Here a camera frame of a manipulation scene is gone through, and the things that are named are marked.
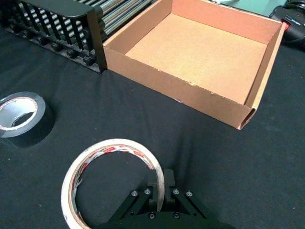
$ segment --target white tape roll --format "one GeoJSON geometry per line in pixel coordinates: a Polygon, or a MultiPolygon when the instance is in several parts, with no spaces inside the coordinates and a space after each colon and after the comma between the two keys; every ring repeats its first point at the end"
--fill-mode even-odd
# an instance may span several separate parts
{"type": "Polygon", "coordinates": [[[164,175],[156,157],[141,144],[127,139],[110,139],[94,144],[84,150],[70,166],[61,188],[61,209],[71,229],[90,229],[76,208],[75,197],[80,177],[88,164],[101,155],[127,152],[140,158],[149,169],[155,169],[158,179],[158,211],[164,200],[164,175]]]}

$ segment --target black rack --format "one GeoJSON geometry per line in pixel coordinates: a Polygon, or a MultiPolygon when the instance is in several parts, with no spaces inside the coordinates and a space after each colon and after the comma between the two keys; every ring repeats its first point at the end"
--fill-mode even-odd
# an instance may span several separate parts
{"type": "Polygon", "coordinates": [[[100,7],[82,0],[0,0],[4,28],[94,71],[107,68],[100,7]]]}

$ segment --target black electrical tape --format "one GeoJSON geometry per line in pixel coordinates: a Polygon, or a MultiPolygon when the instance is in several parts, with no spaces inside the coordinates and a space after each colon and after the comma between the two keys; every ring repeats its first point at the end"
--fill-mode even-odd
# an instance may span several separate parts
{"type": "Polygon", "coordinates": [[[18,148],[32,146],[52,130],[54,114],[33,92],[18,92],[0,100],[0,140],[18,148]]]}

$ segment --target open cardboard box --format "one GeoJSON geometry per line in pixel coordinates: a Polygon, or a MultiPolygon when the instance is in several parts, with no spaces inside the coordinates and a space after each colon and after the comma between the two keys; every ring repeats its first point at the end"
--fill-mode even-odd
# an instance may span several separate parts
{"type": "Polygon", "coordinates": [[[284,30],[202,0],[158,0],[104,51],[108,69],[241,129],[257,110],[284,30]]]}

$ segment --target bolt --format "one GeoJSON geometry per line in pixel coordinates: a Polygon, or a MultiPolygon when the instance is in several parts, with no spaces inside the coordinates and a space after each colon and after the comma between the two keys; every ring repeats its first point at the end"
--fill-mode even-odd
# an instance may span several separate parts
{"type": "Polygon", "coordinates": [[[38,37],[37,40],[41,46],[44,46],[48,43],[48,39],[46,39],[44,37],[38,37]]]}
{"type": "Polygon", "coordinates": [[[146,190],[144,191],[144,193],[145,193],[146,195],[149,195],[149,194],[151,193],[151,191],[150,191],[149,188],[148,188],[148,189],[146,189],[146,190]]]}
{"type": "Polygon", "coordinates": [[[85,56],[82,61],[84,61],[84,63],[88,66],[91,66],[94,63],[94,59],[92,59],[90,56],[85,56]]]}
{"type": "Polygon", "coordinates": [[[86,38],[90,38],[90,37],[91,37],[91,32],[90,32],[90,30],[84,29],[82,32],[83,32],[83,34],[84,34],[84,36],[85,36],[86,38]]]}
{"type": "Polygon", "coordinates": [[[134,190],[134,191],[132,191],[131,195],[132,195],[133,197],[136,197],[136,196],[138,195],[138,192],[137,192],[136,190],[134,190]]]}
{"type": "Polygon", "coordinates": [[[56,52],[59,52],[59,51],[62,50],[62,45],[61,45],[61,44],[58,44],[58,43],[55,43],[55,42],[51,45],[51,47],[52,47],[56,52]]]}
{"type": "Polygon", "coordinates": [[[28,30],[25,30],[25,31],[23,31],[22,37],[25,39],[31,39],[31,38],[33,38],[33,33],[31,33],[28,30]]]}
{"type": "Polygon", "coordinates": [[[174,212],[173,213],[173,218],[174,219],[179,219],[180,218],[180,214],[178,212],[174,212]]]}
{"type": "Polygon", "coordinates": [[[72,50],[72,49],[68,49],[67,50],[67,55],[70,56],[70,58],[74,59],[77,57],[77,52],[72,50]]]}
{"type": "Polygon", "coordinates": [[[178,189],[175,188],[175,189],[173,190],[173,193],[174,193],[175,195],[178,195],[178,194],[180,193],[180,191],[179,191],[178,189]]]}
{"type": "Polygon", "coordinates": [[[14,32],[14,33],[19,33],[21,31],[21,29],[13,24],[10,24],[10,29],[14,32]]]}
{"type": "Polygon", "coordinates": [[[148,214],[148,218],[154,219],[154,218],[156,218],[156,214],[154,212],[151,212],[148,214]]]}
{"type": "Polygon", "coordinates": [[[187,192],[186,192],[186,195],[187,195],[188,197],[191,197],[191,196],[193,195],[193,193],[192,193],[191,191],[187,191],[187,192]]]}

